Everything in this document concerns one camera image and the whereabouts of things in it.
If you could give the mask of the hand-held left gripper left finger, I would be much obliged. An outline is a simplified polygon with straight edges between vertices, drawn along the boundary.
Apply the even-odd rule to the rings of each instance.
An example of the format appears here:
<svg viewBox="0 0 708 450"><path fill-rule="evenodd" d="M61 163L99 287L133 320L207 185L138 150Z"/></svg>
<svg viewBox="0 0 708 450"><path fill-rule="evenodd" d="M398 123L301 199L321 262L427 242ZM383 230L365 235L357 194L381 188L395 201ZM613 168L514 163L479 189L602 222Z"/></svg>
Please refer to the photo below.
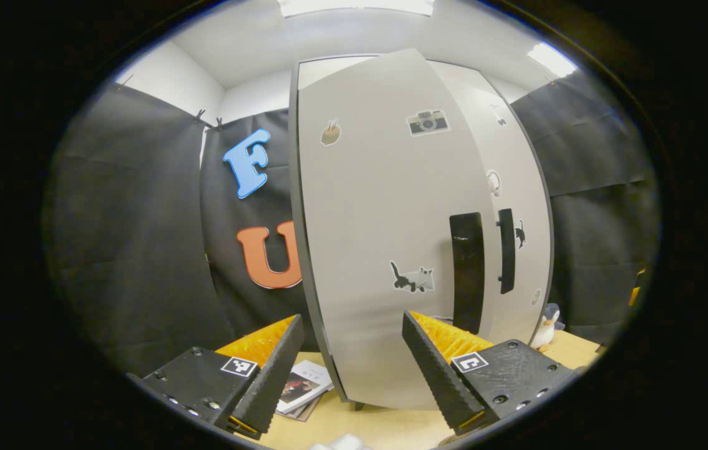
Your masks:
<svg viewBox="0 0 708 450"><path fill-rule="evenodd" d="M141 378L140 387L192 419L262 436L304 341L303 317L294 314L217 350L191 347Z"/></svg>

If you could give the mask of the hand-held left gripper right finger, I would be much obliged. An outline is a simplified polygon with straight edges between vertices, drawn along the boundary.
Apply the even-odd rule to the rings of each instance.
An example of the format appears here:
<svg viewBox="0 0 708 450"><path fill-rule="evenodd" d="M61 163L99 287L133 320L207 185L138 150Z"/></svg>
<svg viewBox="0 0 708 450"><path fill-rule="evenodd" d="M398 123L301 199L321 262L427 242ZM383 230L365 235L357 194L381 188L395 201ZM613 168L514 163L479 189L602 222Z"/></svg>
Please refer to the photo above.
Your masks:
<svg viewBox="0 0 708 450"><path fill-rule="evenodd" d="M520 340L491 344L416 311L403 313L402 337L457 436L536 406L578 376Z"/></svg>

